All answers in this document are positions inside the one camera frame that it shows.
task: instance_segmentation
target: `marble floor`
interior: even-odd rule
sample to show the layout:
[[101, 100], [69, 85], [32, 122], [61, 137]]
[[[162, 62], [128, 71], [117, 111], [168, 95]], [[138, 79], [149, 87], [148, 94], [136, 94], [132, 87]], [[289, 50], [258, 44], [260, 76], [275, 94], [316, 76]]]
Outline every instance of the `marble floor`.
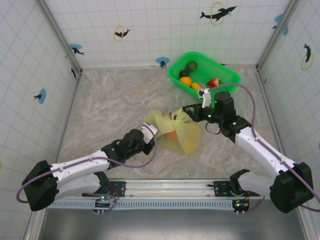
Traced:
[[[231, 66], [253, 93], [256, 100], [256, 129], [275, 146], [275, 139], [266, 107], [260, 92], [254, 67]], [[177, 110], [197, 103], [197, 100], [174, 86], [166, 68], [84, 71], [75, 94], [58, 162], [89, 155], [106, 144], [143, 124], [151, 109], [162, 112]], [[233, 93], [237, 114], [248, 121], [252, 117], [252, 103], [243, 89]], [[195, 153], [181, 156], [158, 148], [154, 161], [144, 168], [123, 166], [107, 172], [110, 178], [139, 179], [218, 179], [228, 178], [241, 169], [266, 176], [266, 171], [244, 149], [223, 135], [205, 130], [205, 122], [198, 124], [202, 138]], [[143, 153], [129, 159], [130, 165], [141, 165], [150, 156]]]

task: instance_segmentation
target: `green basket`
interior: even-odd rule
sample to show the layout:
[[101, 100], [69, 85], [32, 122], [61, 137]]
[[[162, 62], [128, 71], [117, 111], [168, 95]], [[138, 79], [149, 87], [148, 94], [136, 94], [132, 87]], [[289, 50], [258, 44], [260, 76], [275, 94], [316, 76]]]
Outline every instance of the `green basket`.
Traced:
[[[202, 83], [206, 87], [211, 88], [207, 85], [207, 82], [213, 78], [219, 78], [220, 84], [226, 83], [241, 83], [241, 77], [229, 68], [213, 61], [212, 59], [202, 55], [199, 52], [190, 51], [184, 54], [177, 62], [175, 62], [168, 70], [168, 75], [172, 79], [173, 83], [181, 88], [186, 93], [190, 94], [194, 98], [203, 102], [199, 98], [198, 92], [193, 90], [191, 87], [180, 82], [179, 72], [186, 69], [187, 63], [195, 61], [198, 65], [195, 71], [189, 74], [193, 83]], [[221, 87], [211, 92], [211, 105], [214, 107], [214, 95], [218, 92], [229, 92], [232, 94], [236, 90], [237, 86], [226, 86]]]

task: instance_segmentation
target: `yellow plastic bag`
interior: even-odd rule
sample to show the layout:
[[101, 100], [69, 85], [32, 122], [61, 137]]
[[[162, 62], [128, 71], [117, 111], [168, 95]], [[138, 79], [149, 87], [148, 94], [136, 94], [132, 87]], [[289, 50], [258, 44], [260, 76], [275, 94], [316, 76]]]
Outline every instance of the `yellow plastic bag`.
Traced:
[[201, 129], [190, 120], [182, 108], [168, 114], [153, 109], [148, 112], [144, 122], [158, 129], [156, 139], [163, 148], [182, 155], [190, 155], [199, 145]]

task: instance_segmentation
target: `metal pole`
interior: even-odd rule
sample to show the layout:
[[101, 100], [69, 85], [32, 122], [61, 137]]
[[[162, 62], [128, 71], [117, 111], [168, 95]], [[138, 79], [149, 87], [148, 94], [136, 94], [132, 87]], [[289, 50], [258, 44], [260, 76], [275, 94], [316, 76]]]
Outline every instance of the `metal pole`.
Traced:
[[36, 5], [39, 7], [42, 15], [44, 16], [45, 20], [49, 24], [53, 34], [55, 35], [57, 41], [59, 42], [60, 46], [62, 47], [66, 57], [68, 58], [71, 67], [74, 71], [77, 71], [79, 74], [81, 73], [81, 67], [75, 58], [74, 53], [72, 52], [71, 48], [68, 45], [65, 36], [61, 32], [54, 16], [51, 14], [48, 5], [46, 4], [45, 0], [35, 0]]
[[269, 56], [271, 55], [271, 52], [275, 48], [277, 42], [279, 41], [280, 37], [282, 36], [283, 32], [285, 31], [286, 27], [288, 26], [289, 20], [294, 14], [298, 4], [300, 3], [301, 0], [290, 0], [289, 4], [284, 11], [284, 14], [282, 16], [282, 19], [280, 23], [276, 26], [275, 32], [272, 35], [268, 45], [266, 46], [266, 49], [263, 52], [263, 55], [257, 65], [259, 69], [262, 68], [262, 66], [266, 63], [268, 60]]

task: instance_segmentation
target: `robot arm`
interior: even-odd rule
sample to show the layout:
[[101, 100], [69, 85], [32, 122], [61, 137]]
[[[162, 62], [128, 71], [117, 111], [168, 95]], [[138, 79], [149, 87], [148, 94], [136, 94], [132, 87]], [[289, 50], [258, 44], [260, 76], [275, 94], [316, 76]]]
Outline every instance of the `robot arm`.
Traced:
[[157, 129], [149, 124], [142, 130], [132, 129], [123, 139], [115, 140], [88, 156], [63, 163], [48, 164], [46, 160], [35, 165], [22, 185], [45, 173], [52, 172], [24, 188], [27, 202], [32, 211], [49, 206], [53, 201], [82, 193], [107, 194], [110, 181], [105, 171], [119, 166], [109, 159], [124, 164], [134, 155], [148, 155], [155, 142]]
[[251, 191], [269, 197], [283, 213], [290, 212], [314, 197], [283, 162], [313, 188], [309, 166], [304, 162], [297, 164], [287, 158], [259, 134], [256, 134], [255, 137], [252, 125], [243, 117], [236, 115], [234, 100], [230, 93], [216, 93], [214, 95], [215, 108], [210, 107], [209, 89], [200, 89], [198, 94], [203, 99], [203, 103], [184, 106], [182, 108], [184, 112], [195, 122], [208, 121], [212, 124], [218, 124], [225, 137], [248, 151], [269, 173], [270, 177], [264, 177], [246, 169], [236, 172], [230, 176], [230, 185], [235, 195], [239, 195], [242, 191]]

